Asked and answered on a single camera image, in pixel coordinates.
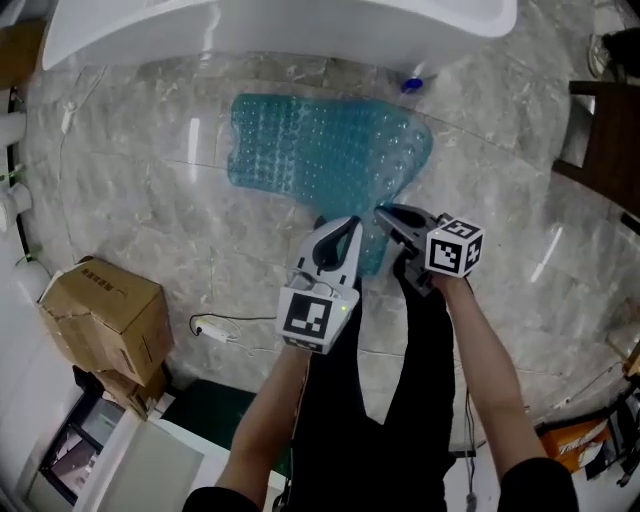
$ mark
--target brown cardboard box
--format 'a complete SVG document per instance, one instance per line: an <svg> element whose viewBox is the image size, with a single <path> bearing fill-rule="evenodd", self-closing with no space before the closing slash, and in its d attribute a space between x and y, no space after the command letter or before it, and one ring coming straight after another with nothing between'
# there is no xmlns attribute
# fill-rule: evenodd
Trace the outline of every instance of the brown cardboard box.
<svg viewBox="0 0 640 512"><path fill-rule="evenodd" d="M27 81L38 59L45 21L28 21L0 30L0 89Z"/></svg>
<svg viewBox="0 0 640 512"><path fill-rule="evenodd" d="M95 372L94 375L121 407L133 409L143 420L147 419L147 414L160 400L167 387L162 367L155 371L146 386L141 386L113 370Z"/></svg>
<svg viewBox="0 0 640 512"><path fill-rule="evenodd" d="M87 372L144 386L173 346L162 287L99 259L54 278L39 306L62 354Z"/></svg>

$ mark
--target non-slip bath mat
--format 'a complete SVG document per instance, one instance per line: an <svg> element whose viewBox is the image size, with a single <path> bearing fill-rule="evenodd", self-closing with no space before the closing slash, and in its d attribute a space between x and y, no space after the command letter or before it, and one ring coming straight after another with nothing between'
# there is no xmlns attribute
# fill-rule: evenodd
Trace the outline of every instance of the non-slip bath mat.
<svg viewBox="0 0 640 512"><path fill-rule="evenodd" d="M360 273L374 275L387 237L373 208L393 202L426 164L433 139L424 122L375 100L241 94L231 123L231 183L293 197L327 220L358 215Z"/></svg>

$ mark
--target white bathtub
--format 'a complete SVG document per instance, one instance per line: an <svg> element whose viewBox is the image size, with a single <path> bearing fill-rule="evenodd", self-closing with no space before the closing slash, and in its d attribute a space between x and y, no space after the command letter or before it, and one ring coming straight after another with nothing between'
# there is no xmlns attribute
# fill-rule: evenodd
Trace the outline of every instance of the white bathtub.
<svg viewBox="0 0 640 512"><path fill-rule="evenodd" d="M59 0L43 66L204 51L339 57L428 76L515 24L517 0Z"/></svg>

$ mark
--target leg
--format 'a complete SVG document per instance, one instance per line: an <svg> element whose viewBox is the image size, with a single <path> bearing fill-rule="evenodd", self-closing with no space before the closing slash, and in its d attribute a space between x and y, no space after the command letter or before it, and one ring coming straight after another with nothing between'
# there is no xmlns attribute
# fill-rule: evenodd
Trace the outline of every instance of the leg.
<svg viewBox="0 0 640 512"><path fill-rule="evenodd" d="M582 184L585 183L585 178L588 177L585 169L569 162L565 162L564 160L555 160L551 169L558 174L562 174L563 176Z"/></svg>
<svg viewBox="0 0 640 512"><path fill-rule="evenodd" d="M360 280L356 287L362 291ZM341 494L355 493L364 484L358 477L367 467L366 446L380 425L367 418L360 389L361 318L362 301L331 352L311 357L293 440L293 509L330 508Z"/></svg>
<svg viewBox="0 0 640 512"><path fill-rule="evenodd" d="M362 292L358 279L356 288ZM365 415L360 376L358 374L358 336L362 320L362 300L354 309L349 322L327 355L311 356L309 375L300 408L298 432L318 429L320 423L335 416Z"/></svg>
<svg viewBox="0 0 640 512"><path fill-rule="evenodd" d="M421 464L423 470L428 466L428 473L421 471L410 477L417 479L416 489L426 485L440 496L437 509L444 506L442 479L455 460L449 454L455 395L453 326L438 290L421 297L404 279L402 259L394 273L407 303L408 344L400 382L384 424L385 436L391 439L401 460L430 461L428 465Z"/></svg>

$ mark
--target white cable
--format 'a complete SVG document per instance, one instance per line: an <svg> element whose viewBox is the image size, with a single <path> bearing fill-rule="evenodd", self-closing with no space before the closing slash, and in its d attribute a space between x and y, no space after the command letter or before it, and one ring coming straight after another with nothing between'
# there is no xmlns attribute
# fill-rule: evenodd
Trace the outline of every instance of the white cable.
<svg viewBox="0 0 640 512"><path fill-rule="evenodd" d="M86 66L83 67L82 70L80 70L80 73L78 73L78 76L76 77L75 81L73 82L73 85L71 86L70 94L73 93L73 91L75 90L76 86L78 85L78 82L80 81L80 77L82 76L82 73L84 73L85 69L87 69ZM67 216L65 215L65 212L64 212L64 201L62 200L62 147L64 146L64 141L67 138L67 133L69 132L69 129L71 127L71 120L73 118L73 114L75 114L87 102L87 100L89 99L89 96L91 96L93 91L95 91L96 87L98 87L98 84L100 83L100 80L102 80L102 77L104 76L106 70L107 70L107 67L103 66L102 70L100 71L100 74L98 75L98 78L96 78L93 84L91 84L89 91L87 92L87 94L85 95L85 97L82 99L82 101L78 106L73 108L67 108L69 105L73 105L71 103L67 103L64 106L65 112L64 112L64 117L62 118L62 125L60 127L62 131L62 138L60 139L60 145L58 146L58 169L57 169L58 183L57 183L56 189L57 189L58 197L60 198L60 204L62 206L62 217L64 219L64 224L67 229L67 239L69 240L69 247L72 247L73 244L71 242L71 231L69 229L69 222L67 221Z"/></svg>

